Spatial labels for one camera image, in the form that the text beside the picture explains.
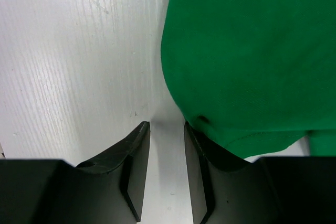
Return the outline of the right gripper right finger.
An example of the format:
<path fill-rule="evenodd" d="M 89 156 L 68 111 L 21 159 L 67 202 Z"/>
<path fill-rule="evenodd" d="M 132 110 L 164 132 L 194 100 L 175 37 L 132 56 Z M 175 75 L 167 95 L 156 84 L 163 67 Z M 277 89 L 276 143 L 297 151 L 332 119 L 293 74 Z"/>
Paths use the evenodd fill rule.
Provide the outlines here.
<path fill-rule="evenodd" d="M 194 223 L 335 223 L 334 157 L 250 163 L 189 124 L 184 141 Z"/>

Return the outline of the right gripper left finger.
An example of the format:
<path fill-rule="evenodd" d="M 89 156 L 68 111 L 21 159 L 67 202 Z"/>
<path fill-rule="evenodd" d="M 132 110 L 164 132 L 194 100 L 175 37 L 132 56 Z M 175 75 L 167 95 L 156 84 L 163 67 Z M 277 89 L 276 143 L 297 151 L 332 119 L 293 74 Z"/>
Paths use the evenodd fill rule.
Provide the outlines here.
<path fill-rule="evenodd" d="M 138 223 L 150 124 L 72 166 L 60 159 L 1 160 L 1 223 Z"/>

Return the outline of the green t shirt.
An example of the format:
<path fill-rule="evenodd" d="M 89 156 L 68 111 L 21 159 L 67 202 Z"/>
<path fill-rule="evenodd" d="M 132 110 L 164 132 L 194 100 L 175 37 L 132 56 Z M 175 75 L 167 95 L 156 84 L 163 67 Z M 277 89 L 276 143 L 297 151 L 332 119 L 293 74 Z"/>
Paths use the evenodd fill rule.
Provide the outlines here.
<path fill-rule="evenodd" d="M 231 153 L 307 136 L 335 155 L 335 0 L 169 0 L 161 63 L 185 120 Z"/>

